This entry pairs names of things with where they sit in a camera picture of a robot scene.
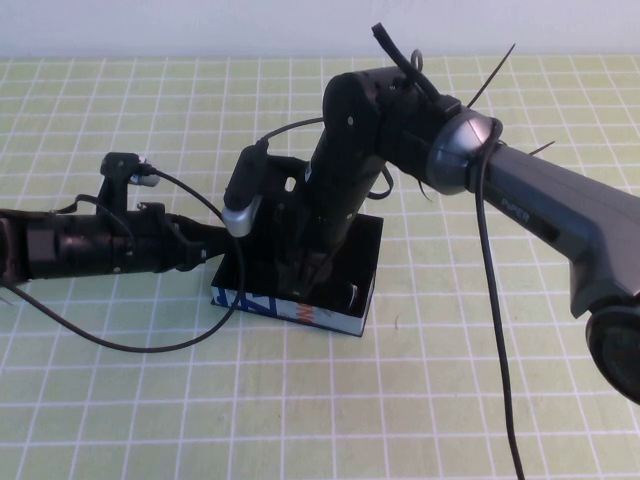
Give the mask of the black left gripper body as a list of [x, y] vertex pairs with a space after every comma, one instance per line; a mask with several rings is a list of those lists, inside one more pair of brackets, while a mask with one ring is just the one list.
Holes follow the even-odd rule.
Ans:
[[207, 241], [189, 241], [172, 223], [160, 203], [137, 211], [99, 206], [103, 230], [99, 235], [99, 272], [163, 273], [189, 271], [204, 263], [201, 247]]

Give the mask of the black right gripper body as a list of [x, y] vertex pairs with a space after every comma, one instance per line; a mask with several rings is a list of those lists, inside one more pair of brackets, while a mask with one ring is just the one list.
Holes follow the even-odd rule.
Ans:
[[344, 243], [371, 187], [379, 162], [271, 162], [272, 173], [296, 181], [275, 195], [273, 250], [276, 271], [294, 258], [307, 258], [313, 245]]

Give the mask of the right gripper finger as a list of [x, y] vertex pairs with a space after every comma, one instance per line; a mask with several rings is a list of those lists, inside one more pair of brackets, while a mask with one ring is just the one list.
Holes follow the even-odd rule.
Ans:
[[286, 266], [284, 291], [288, 296], [306, 300], [316, 283], [319, 270], [316, 257], [294, 258]]
[[309, 292], [326, 283], [333, 272], [334, 259], [342, 247], [339, 242], [333, 245], [313, 245], [307, 248], [307, 277]]

